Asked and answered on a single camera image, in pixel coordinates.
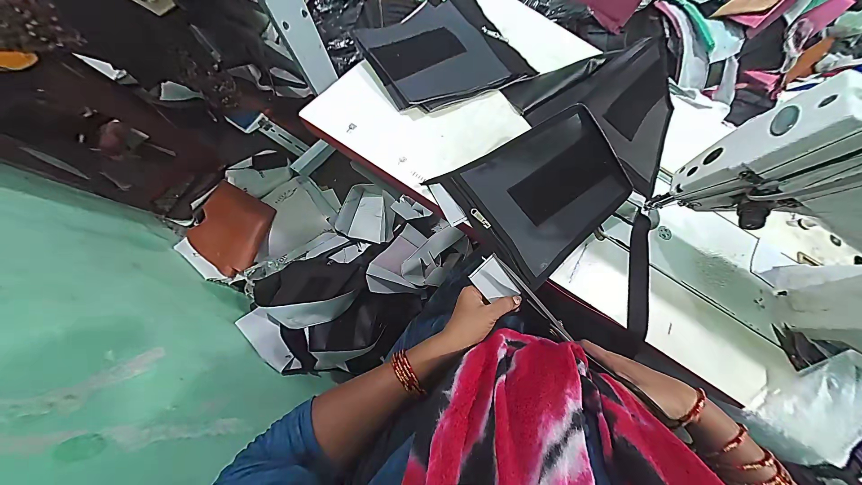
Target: red table edge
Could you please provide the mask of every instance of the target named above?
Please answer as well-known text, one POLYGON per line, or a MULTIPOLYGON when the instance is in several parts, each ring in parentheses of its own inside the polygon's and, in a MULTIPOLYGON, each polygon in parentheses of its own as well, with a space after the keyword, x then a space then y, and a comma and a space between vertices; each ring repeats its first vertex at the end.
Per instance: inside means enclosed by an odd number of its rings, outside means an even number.
MULTIPOLYGON (((423 205, 427 209, 431 210, 432 212, 434 212, 438 216, 444 217, 443 210, 435 202, 422 196, 419 192, 413 190, 411 187, 407 186, 402 181, 396 179, 392 175, 389 175, 385 170, 374 165, 371 161, 367 160, 362 155, 354 152, 353 150, 351 150, 350 148, 345 146, 343 143, 339 142, 338 140, 335 140, 331 135, 328 135, 322 129, 317 128, 313 123, 310 123, 308 120, 302 118, 301 116, 300 116, 300 119, 303 121, 303 123, 305 123, 305 126, 308 127, 308 129, 309 129, 309 131, 311 131, 311 133, 318 136, 321 140, 325 141, 326 143, 328 143, 332 147, 335 147, 335 149, 342 152, 347 158, 349 158, 352 161, 355 161, 357 163, 362 164, 362 166, 364 168, 366 168, 370 172, 374 173, 383 182, 390 184, 391 186, 398 187, 399 189, 403 189, 403 192, 405 195, 412 198, 414 201, 420 203, 421 205, 423 205)), ((468 236, 474 236, 473 234, 471 234, 472 228, 470 226, 468 226, 466 224, 460 224, 458 226, 458 228, 460 230, 464 231, 468 236)), ((587 303, 586 301, 580 299, 576 295, 572 294, 572 292, 561 287, 559 284, 555 283, 554 281, 548 280, 545 282, 545 284, 549 285, 550 287, 553 287, 558 293, 560 293, 561 295, 567 297, 568 299, 571 299, 574 302, 578 303, 579 305, 581 305, 586 310, 589 310, 590 312, 594 312, 599 318, 605 320, 608 324, 616 325, 617 327, 622 327, 614 319, 612 319, 608 315, 605 315, 604 313, 602 313, 601 311, 596 309, 594 306, 592 306, 589 303, 587 303)), ((652 352, 656 353, 658 356, 661 356, 664 359, 666 359, 671 365, 674 365, 675 367, 678 368, 678 370, 682 371, 683 373, 693 375, 700 381, 709 382, 706 379, 703 379, 700 375, 698 375, 698 374, 692 372, 691 370, 689 370, 688 368, 686 368, 684 365, 675 361, 673 358, 668 356, 665 352, 662 352, 661 350, 653 347, 649 343, 644 342, 644 345, 646 347, 648 347, 652 352)), ((744 407, 739 401, 733 399, 732 397, 730 397, 729 395, 727 395, 726 393, 721 391, 721 389, 718 389, 715 386, 711 386, 711 387, 712 387, 711 393, 712 394, 719 394, 721 400, 727 402, 728 404, 737 406, 739 408, 744 407)))

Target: bracelet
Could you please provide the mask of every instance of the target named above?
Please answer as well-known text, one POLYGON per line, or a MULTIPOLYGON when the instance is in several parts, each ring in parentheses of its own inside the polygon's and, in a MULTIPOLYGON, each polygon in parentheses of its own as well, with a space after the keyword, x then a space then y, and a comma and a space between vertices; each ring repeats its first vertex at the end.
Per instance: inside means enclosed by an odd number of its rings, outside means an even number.
POLYGON ((703 409, 706 408, 706 393, 699 387, 695 391, 697 392, 695 405, 682 418, 677 419, 677 423, 671 427, 672 430, 696 423, 700 420, 700 415, 703 413, 703 409))
POLYGON ((741 485, 793 485, 793 478, 790 477, 787 469, 779 462, 776 462, 776 465, 778 469, 775 471, 775 476, 769 480, 765 482, 743 483, 741 485))
POLYGON ((724 445, 720 450, 714 451, 712 453, 701 453, 701 458, 705 460, 717 458, 725 453, 729 453, 730 451, 736 450, 740 447, 743 441, 746 440, 746 435, 748 434, 748 428, 745 425, 739 425, 740 430, 736 433, 733 439, 728 441, 727 444, 724 445))
POLYGON ((764 457, 754 463, 746 463, 743 465, 728 465, 725 463, 713 463, 713 466, 719 469, 737 469, 739 471, 753 471, 756 469, 764 469, 775 466, 778 463, 775 455, 769 450, 763 450, 764 457))
POLYGON ((392 369, 395 370, 395 377, 401 382, 401 385, 408 394, 414 396, 425 395, 425 389, 422 389, 416 373, 413 372, 413 367, 410 366, 410 361, 407 360, 407 352, 403 350, 396 352, 392 356, 391 363, 392 369))

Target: metal zipper slider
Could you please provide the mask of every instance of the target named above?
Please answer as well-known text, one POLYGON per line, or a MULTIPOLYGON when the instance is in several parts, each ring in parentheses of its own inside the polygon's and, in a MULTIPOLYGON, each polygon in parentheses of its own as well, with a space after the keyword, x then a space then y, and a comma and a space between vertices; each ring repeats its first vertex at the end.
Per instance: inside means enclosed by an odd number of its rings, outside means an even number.
POLYGON ((470 214, 471 214, 473 217, 475 217, 477 221, 479 221, 480 223, 482 223, 482 225, 483 225, 486 229, 490 229, 490 223, 488 222, 488 219, 484 218, 484 216, 482 215, 482 212, 479 212, 479 210, 478 210, 478 209, 470 209, 470 214))
POLYGON ((493 38, 497 39, 498 41, 503 41, 503 42, 506 42, 507 44, 509 43, 509 39, 503 37, 503 34, 500 34, 499 32, 494 32, 493 30, 490 30, 489 28, 485 27, 484 25, 482 26, 482 33, 489 36, 489 37, 493 37, 493 38))

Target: green floor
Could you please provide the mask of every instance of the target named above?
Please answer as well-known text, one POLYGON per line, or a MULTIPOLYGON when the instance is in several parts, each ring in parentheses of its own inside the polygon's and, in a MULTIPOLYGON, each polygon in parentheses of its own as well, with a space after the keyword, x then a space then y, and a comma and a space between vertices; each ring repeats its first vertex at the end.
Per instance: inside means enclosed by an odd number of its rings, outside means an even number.
POLYGON ((212 483, 332 386, 282 377, 144 212, 0 164, 0 482, 212 483))

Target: woman's arm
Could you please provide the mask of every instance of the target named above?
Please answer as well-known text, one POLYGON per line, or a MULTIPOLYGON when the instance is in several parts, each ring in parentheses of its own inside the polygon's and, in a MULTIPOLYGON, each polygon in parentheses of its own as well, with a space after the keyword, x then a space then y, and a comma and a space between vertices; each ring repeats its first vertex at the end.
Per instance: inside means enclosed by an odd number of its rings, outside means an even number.
MULTIPOLYGON (((486 305, 476 288, 464 288, 446 328, 407 351, 416 377, 423 382, 451 356, 481 342, 494 323, 520 303, 520 297, 514 297, 486 305)), ((389 362, 334 387, 312 403, 317 442, 335 465, 345 467, 409 397, 389 362)))
MULTIPOLYGON (((624 356, 608 352, 594 343, 582 341, 580 344, 588 354, 646 393, 672 419, 682 418, 697 401, 695 389, 682 381, 652 370, 624 356)), ((778 471, 777 465, 752 470, 736 469, 741 465, 764 460, 766 456, 765 452, 757 443, 754 443, 754 440, 747 433, 738 446, 726 453, 720 453, 725 445, 739 435, 740 427, 710 400, 706 401, 706 407, 703 409, 700 419, 696 423, 686 426, 685 430, 694 440, 698 453, 702 456, 708 456, 711 453, 717 454, 711 462, 719 464, 714 469, 724 482, 767 482, 778 471)))

